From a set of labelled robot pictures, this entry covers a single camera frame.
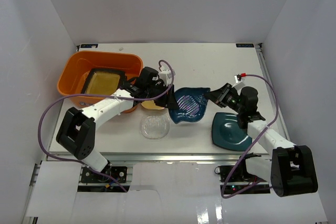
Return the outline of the dark blue leaf plate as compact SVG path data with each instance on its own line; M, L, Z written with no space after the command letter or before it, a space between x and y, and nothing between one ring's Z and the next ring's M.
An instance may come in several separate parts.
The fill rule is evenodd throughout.
M204 94L210 92L210 88L180 88L175 91L178 104L177 110L170 110L169 115L173 123L196 123L200 121L206 112L208 99Z

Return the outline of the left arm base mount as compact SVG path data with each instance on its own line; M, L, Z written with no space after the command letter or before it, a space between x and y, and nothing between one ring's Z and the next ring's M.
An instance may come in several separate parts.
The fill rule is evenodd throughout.
M126 193L130 186L127 183L128 168L126 166L109 166L105 176L83 167L78 192L88 193Z

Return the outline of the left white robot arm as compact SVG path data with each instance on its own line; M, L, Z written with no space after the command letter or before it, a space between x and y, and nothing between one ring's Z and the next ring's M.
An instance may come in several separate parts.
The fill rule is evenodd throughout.
M159 70L145 67L138 77L124 81L115 93L80 110L67 110L58 130L56 141L76 160L93 169L93 176L101 182L110 178L109 161L95 147L96 130L108 120L143 101L157 106L178 109L174 96L175 72L169 66Z

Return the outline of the teal square large plate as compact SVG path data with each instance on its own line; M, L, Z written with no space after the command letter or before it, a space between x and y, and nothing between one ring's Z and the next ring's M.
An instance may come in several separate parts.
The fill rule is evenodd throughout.
M237 152L244 152L252 143L252 138L240 129L237 115L217 112L212 122L212 142L217 147Z

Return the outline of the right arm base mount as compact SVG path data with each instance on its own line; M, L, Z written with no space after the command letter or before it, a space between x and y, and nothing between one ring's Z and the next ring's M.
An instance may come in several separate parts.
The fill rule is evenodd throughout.
M214 173L220 177L220 188L222 189L226 177L229 175L229 172L232 170L233 165L221 165L217 166L214 169ZM224 189L224 195L232 195L244 188L252 185L253 183L259 182L254 187L245 190L241 194L269 194L271 191L271 186L265 180L247 173L245 161L242 161L239 166L235 169L231 175L226 187Z

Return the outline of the amber black-rimmed square plate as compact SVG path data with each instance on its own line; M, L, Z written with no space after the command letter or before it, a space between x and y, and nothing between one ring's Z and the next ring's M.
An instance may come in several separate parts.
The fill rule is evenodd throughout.
M82 87L83 94L113 94L125 80L125 72L111 68L93 68Z

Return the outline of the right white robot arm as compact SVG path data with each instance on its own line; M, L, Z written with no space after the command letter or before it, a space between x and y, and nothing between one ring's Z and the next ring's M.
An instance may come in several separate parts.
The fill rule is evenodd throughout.
M258 112L255 88L243 87L237 91L235 86L227 83L204 96L221 108L234 110L239 128L253 139L252 145L259 143L270 156L263 158L251 154L251 147L248 147L226 176L224 184L237 170L238 177L245 182L256 176L270 183L279 197L317 192L318 180L311 149L285 139L266 123Z

